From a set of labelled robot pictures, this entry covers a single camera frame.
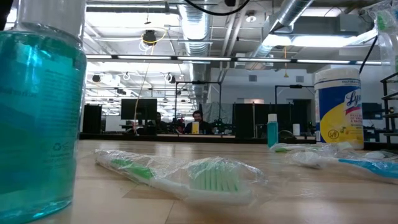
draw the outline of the lysol wipes container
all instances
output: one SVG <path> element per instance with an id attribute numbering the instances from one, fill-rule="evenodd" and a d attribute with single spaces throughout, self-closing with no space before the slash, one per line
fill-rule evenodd
<path id="1" fill-rule="evenodd" d="M 315 74 L 317 141 L 348 141 L 363 149 L 361 81 L 355 68 L 333 68 Z"/>

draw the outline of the table surface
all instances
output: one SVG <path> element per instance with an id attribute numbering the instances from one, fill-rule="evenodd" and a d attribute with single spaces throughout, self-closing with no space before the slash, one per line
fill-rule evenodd
<path id="1" fill-rule="evenodd" d="M 276 199 L 258 207 L 193 206 L 96 165 L 94 149 L 182 159 L 225 156 L 288 181 Z M 34 223 L 398 223 L 398 186 L 345 172 L 290 166 L 283 158 L 259 144 L 80 141 L 72 205 Z"/>

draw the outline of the ceiling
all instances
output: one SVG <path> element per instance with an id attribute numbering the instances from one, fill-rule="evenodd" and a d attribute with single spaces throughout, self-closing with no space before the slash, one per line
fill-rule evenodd
<path id="1" fill-rule="evenodd" d="M 136 4 L 163 4 L 163 1 L 121 1 L 118 3 L 136 3 Z M 174 6 L 176 3 L 184 1 L 168 1 Z M 254 11 L 256 20 L 247 22 L 243 19 L 238 30 L 238 40 L 233 46 L 232 40 L 229 40 L 228 47 L 232 47 L 232 55 L 236 53 L 247 54 L 254 51 L 262 42 L 262 28 L 266 16 L 272 15 L 279 10 L 282 1 L 261 1 L 252 0 L 245 11 Z M 315 2 L 302 14 L 302 16 L 316 17 L 336 17 L 342 13 L 358 14 L 358 9 L 363 6 L 374 4 L 377 1 L 344 1 L 344 0 L 315 0 Z M 222 1 L 208 0 L 210 9 L 217 12 L 230 11 Z M 15 12 L 9 16 L 8 28 L 12 27 L 15 20 Z M 227 35 L 227 24 L 229 19 L 235 21 L 234 29 L 237 27 L 239 14 L 232 17 L 211 17 L 210 26 L 210 53 L 209 56 L 220 56 L 223 48 L 224 38 Z M 185 55 L 185 44 L 180 43 L 183 40 L 183 31 L 181 28 L 181 18 L 176 14 L 147 14 L 147 13 L 115 13 L 115 12 L 87 12 L 86 26 L 84 36 L 84 51 L 87 54 L 127 54 L 127 55 Z M 158 41 L 153 48 L 145 47 L 141 44 L 141 35 L 145 30 L 155 30 Z M 287 46 L 283 48 L 274 48 L 271 54 L 277 58 L 327 58 L 330 60 L 362 60 L 364 52 L 367 52 L 369 45 L 350 48 L 319 48 L 319 47 L 295 47 Z M 379 51 L 376 48 L 371 55 L 371 59 L 377 59 Z M 306 74 L 308 71 L 316 70 L 313 65 L 290 65 L 288 73 Z M 274 82 L 284 84 L 286 82 L 282 77 L 285 74 L 284 64 L 274 64 L 272 70 L 253 71 L 251 74 L 268 74 L 260 77 L 257 83 L 253 85 L 266 85 Z M 215 81 L 219 74 L 218 68 L 212 68 L 211 79 Z M 117 62 L 95 62 L 89 63 L 86 76 L 86 102 L 92 104 L 102 104 L 105 114 L 118 114 L 120 109 L 120 99 L 124 97 L 156 97 L 158 98 L 158 110 L 164 116 L 174 115 L 175 84 L 169 83 L 165 76 L 173 75 L 177 81 L 190 80 L 190 66 L 187 63 L 117 63 Z M 230 68 L 226 73 L 224 85 L 239 86 L 243 80 L 247 80 L 247 71 L 243 69 Z M 93 76 L 99 75 L 100 82 L 94 82 Z M 312 81 L 312 78 L 306 78 L 305 84 Z M 114 87 L 125 89 L 126 94 L 117 93 Z M 178 96 L 177 112 L 181 114 L 191 114 L 197 107 L 197 99 L 192 92 L 191 84 L 181 88 L 181 95 Z"/>

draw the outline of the shelf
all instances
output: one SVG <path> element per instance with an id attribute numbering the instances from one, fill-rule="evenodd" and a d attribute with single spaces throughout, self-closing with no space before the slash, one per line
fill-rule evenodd
<path id="1" fill-rule="evenodd" d="M 398 92 L 392 93 L 392 94 L 387 95 L 387 96 L 383 96 L 381 99 L 382 100 L 395 100 L 396 98 L 393 98 L 393 97 L 397 96 L 397 95 L 398 95 Z"/>
<path id="2" fill-rule="evenodd" d="M 398 133 L 384 133 L 385 136 L 393 137 L 398 136 Z"/>
<path id="3" fill-rule="evenodd" d="M 390 76 L 388 76 L 388 77 L 386 77 L 386 78 L 383 78 L 380 82 L 386 82 L 387 80 L 389 80 L 390 78 L 393 78 L 393 77 L 395 77 L 395 76 L 397 76 L 398 75 L 398 72 L 397 73 L 394 73 L 394 74 L 392 74 L 392 75 L 390 75 Z"/>
<path id="4" fill-rule="evenodd" d="M 383 118 L 398 118 L 398 113 L 386 114 Z"/>

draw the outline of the mouthwash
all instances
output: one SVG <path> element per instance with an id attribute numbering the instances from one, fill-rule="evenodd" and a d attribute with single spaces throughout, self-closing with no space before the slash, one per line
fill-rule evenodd
<path id="1" fill-rule="evenodd" d="M 86 57 L 69 34 L 0 32 L 0 223 L 24 223 L 73 197 Z"/>
<path id="2" fill-rule="evenodd" d="M 268 115 L 267 136 L 268 148 L 278 144 L 278 122 L 276 114 Z"/>

